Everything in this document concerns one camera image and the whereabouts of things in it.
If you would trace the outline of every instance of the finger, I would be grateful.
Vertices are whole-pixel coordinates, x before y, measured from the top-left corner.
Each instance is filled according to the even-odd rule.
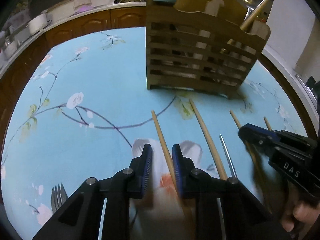
[[[307,224],[313,224],[320,214],[320,210],[311,207],[305,202],[299,202],[293,209],[294,217]]]
[[[287,232],[290,232],[294,228],[294,222],[291,216],[284,215],[281,219],[281,225]]]

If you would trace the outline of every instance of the wooden cabinet door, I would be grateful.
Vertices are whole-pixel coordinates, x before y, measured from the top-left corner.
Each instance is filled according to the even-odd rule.
[[[76,26],[76,36],[105,31],[111,28],[110,12],[101,11],[73,20]]]
[[[111,10],[111,26],[113,29],[146,26],[145,6]]]
[[[63,23],[57,27],[48,30],[45,37],[48,41],[49,48],[52,48],[60,43],[71,40],[73,37],[72,21]]]

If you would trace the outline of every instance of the wooden slat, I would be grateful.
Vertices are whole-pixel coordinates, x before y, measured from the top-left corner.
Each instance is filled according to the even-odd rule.
[[[148,74],[147,78],[149,79],[151,85],[157,86],[193,88],[199,91],[206,91],[208,93],[220,93],[224,95],[230,95],[231,93],[235,92],[235,89],[232,86],[216,84],[214,82],[196,80],[191,78],[152,74]]]
[[[217,42],[213,41],[210,38],[199,36],[196,34],[191,34],[191,33],[184,33],[184,32],[178,32],[178,31],[157,31],[157,30],[149,30],[147,29],[147,35],[148,36],[160,36],[160,37],[174,37],[174,38],[180,38],[186,41],[191,41],[191,42],[202,42],[206,43],[208,45],[211,45],[214,48],[217,48],[220,50],[221,48],[225,48],[228,51],[233,51],[238,54],[241,54],[247,58],[250,58],[252,60],[256,60],[257,56],[255,54],[252,54],[250,52],[247,52],[241,48],[237,48],[236,46],[227,44],[227,43],[222,43],[222,42]]]
[[[158,48],[158,49],[172,49],[172,50],[178,50],[178,51],[185,51],[185,52],[191,52],[191,53],[198,53],[202,54],[204,56],[208,57],[214,57],[214,58],[219,58],[223,60],[228,60],[230,62],[233,62],[235,64],[244,66],[246,68],[251,68],[252,65],[249,63],[244,62],[243,60],[231,57],[227,54],[222,54],[222,53],[214,53],[211,51],[208,51],[207,49],[201,49],[197,47],[192,47],[192,46],[187,46],[187,45],[168,45],[168,44],[163,44],[163,43],[155,43],[155,42],[149,42],[148,46],[150,48]]]
[[[262,51],[266,41],[257,35],[243,32],[239,26],[201,12],[185,13],[172,7],[148,6],[147,21],[174,25],[196,26],[198,29],[227,36],[257,51]]]
[[[204,77],[209,77],[213,79],[219,79],[219,80],[227,80],[229,82],[236,82],[242,83],[242,80],[229,77],[226,75],[221,75],[219,73],[212,73],[212,72],[204,72],[199,69],[193,69],[193,68],[185,68],[185,67],[179,67],[179,66],[166,66],[166,65],[148,65],[149,70],[160,70],[160,71],[172,71],[176,73],[189,73],[189,74],[195,74],[200,75]]]
[[[216,65],[214,63],[203,61],[203,60],[196,59],[196,58],[183,57],[183,56],[179,56],[179,55],[167,56],[167,55],[158,55],[158,54],[147,54],[147,59],[178,61],[178,62],[185,63],[185,64],[191,63],[191,64],[195,64],[195,65],[199,65],[199,66],[210,67],[213,69],[222,69],[223,71],[225,71],[225,69],[228,68],[228,69],[232,70],[233,73],[239,74],[241,76],[241,80],[244,80],[244,78],[245,78],[244,77],[245,72],[242,70],[231,68],[228,66]]]

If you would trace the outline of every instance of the table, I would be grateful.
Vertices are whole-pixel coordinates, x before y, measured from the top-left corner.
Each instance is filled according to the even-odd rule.
[[[147,90],[145,55],[144,27],[114,29],[52,48],[36,69],[12,114],[1,166],[5,210],[23,239],[32,239],[52,215],[52,187],[63,183],[70,196],[88,177],[109,178],[128,167],[141,154],[144,143],[150,143],[154,152],[155,208],[139,212],[132,239],[187,239],[151,110],[158,114],[169,149],[179,143],[197,167],[217,177],[188,104],[193,99],[227,174],[230,176],[220,134],[238,178],[259,199],[252,160],[229,110],[242,125],[265,128],[266,116],[275,130],[306,135],[287,95],[260,62],[241,85],[239,97],[228,100],[193,91]],[[268,159],[262,159],[273,179]]]

